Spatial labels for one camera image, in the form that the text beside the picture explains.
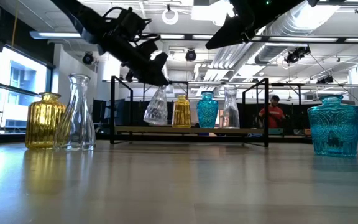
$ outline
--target spotlight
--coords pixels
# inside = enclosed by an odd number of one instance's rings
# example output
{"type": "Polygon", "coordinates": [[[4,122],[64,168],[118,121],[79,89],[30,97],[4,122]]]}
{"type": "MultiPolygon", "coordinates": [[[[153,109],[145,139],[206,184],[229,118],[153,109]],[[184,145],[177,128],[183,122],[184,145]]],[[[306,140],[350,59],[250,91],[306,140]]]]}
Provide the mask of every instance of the spotlight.
{"type": "Polygon", "coordinates": [[[82,62],[84,62],[85,65],[92,65],[94,62],[94,57],[92,55],[92,52],[85,52],[84,57],[82,58],[82,62]]]}
{"type": "Polygon", "coordinates": [[[194,51],[194,49],[188,49],[187,53],[186,53],[186,61],[188,62],[192,62],[194,60],[196,60],[197,55],[196,52],[194,51]]]}
{"type": "Polygon", "coordinates": [[[310,53],[309,46],[307,47],[298,47],[292,52],[288,52],[288,55],[285,57],[284,61],[287,64],[296,63],[305,57],[305,55],[310,53]]]}
{"type": "Polygon", "coordinates": [[[317,80],[317,84],[329,84],[329,83],[333,83],[334,82],[334,78],[332,76],[327,76],[325,78],[320,78],[317,80]]]}

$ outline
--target wooden shelf board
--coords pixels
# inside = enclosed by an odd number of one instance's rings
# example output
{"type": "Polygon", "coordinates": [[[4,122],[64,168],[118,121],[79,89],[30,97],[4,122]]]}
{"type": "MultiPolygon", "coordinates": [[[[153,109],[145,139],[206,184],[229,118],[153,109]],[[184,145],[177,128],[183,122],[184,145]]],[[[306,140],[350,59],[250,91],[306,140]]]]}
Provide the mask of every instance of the wooden shelf board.
{"type": "Polygon", "coordinates": [[[254,128],[172,128],[172,127],[142,127],[142,126],[116,126],[116,131],[135,133],[222,133],[222,134],[263,134],[263,129],[254,128]]]}

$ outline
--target ribbed glass vase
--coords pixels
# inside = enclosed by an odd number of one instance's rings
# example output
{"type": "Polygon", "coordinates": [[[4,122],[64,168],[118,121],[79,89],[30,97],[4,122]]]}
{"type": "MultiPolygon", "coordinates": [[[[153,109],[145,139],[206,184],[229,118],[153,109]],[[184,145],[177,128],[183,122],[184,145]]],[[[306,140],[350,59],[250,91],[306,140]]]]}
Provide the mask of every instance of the ribbed glass vase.
{"type": "Polygon", "coordinates": [[[40,93],[42,99],[29,106],[25,146],[29,149],[53,149],[53,137],[66,106],[59,94],[40,93]]]}

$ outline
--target cable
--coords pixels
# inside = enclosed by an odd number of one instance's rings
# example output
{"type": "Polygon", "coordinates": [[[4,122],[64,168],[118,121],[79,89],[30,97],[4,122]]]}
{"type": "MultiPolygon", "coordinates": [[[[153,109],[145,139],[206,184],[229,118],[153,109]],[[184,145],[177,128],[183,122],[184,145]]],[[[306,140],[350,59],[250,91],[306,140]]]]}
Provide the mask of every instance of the cable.
{"type": "Polygon", "coordinates": [[[344,89],[349,95],[351,95],[355,100],[358,101],[358,99],[357,99],[352,93],[350,93],[349,90],[347,90],[347,89],[345,89],[343,86],[341,86],[341,84],[339,84],[339,82],[337,82],[336,79],[335,79],[332,75],[330,75],[329,72],[327,72],[327,70],[315,59],[315,57],[314,57],[312,54],[310,54],[310,56],[317,62],[317,64],[324,70],[324,72],[326,72],[329,76],[331,76],[331,77],[333,78],[333,80],[334,80],[340,87],[342,87],[342,89],[344,89]]]}
{"type": "Polygon", "coordinates": [[[16,33],[16,25],[17,25],[17,13],[19,12],[19,0],[16,0],[16,8],[15,8],[15,22],[13,24],[13,34],[12,34],[12,45],[11,50],[13,50],[13,45],[15,43],[15,33],[16,33]]]}
{"type": "Polygon", "coordinates": [[[126,10],[126,9],[124,9],[124,8],[122,8],[122,7],[119,7],[119,6],[112,7],[111,9],[107,10],[107,12],[104,13],[104,15],[103,15],[102,17],[105,18],[111,11],[116,10],[116,9],[126,10]]]}

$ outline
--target red shirt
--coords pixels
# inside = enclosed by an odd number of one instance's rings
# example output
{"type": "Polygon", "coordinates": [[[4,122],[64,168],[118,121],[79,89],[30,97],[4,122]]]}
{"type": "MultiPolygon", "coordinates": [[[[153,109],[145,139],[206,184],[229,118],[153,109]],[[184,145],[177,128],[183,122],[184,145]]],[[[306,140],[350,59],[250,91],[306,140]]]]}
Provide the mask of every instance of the red shirt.
{"type": "MultiPolygon", "coordinates": [[[[260,115],[265,114],[265,108],[260,110],[260,115]]],[[[270,116],[268,117],[268,127],[269,128],[279,128],[277,121],[281,121],[283,119],[284,112],[278,106],[270,105],[268,107],[268,113],[270,116]]]]}

